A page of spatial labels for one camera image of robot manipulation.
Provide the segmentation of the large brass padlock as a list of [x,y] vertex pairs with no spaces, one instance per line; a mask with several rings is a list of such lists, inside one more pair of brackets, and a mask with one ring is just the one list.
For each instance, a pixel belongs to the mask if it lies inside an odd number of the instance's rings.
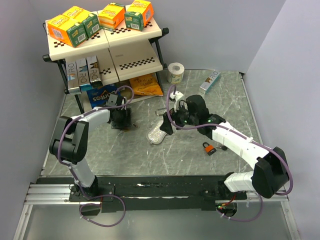
[[155,110],[155,114],[157,116],[163,116],[167,112],[167,109],[165,107],[163,108],[158,108]]

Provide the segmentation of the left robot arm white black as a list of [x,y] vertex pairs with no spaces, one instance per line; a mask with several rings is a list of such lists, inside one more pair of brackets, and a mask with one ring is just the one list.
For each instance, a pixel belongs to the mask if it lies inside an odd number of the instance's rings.
[[77,191],[87,201],[99,195],[98,179],[86,160],[89,132],[102,124],[123,130],[131,126],[130,101],[118,94],[111,94],[104,105],[96,106],[83,114],[59,117],[49,144],[49,152],[66,166]]

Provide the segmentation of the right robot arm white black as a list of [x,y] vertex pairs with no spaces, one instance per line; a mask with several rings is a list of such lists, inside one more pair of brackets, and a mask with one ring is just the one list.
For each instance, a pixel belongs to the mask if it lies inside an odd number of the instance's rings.
[[273,195],[280,195],[279,190],[286,183],[289,183],[287,192],[292,191],[293,177],[281,148],[264,146],[235,129],[223,117],[210,113],[201,95],[185,98],[181,92],[171,92],[166,102],[174,102],[174,107],[166,107],[161,131],[172,135],[173,128],[196,129],[237,154],[252,168],[249,172],[227,174],[223,184],[218,187],[223,199],[230,199],[237,192],[248,191],[269,199]]

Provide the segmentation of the orange black padlock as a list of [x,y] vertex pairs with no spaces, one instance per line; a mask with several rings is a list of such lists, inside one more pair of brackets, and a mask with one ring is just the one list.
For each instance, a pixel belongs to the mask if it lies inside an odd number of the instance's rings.
[[203,146],[205,152],[206,152],[209,156],[211,156],[212,154],[214,154],[214,153],[217,151],[217,149],[216,149],[213,145],[209,144],[208,142],[204,142],[204,143],[202,144],[202,146]]

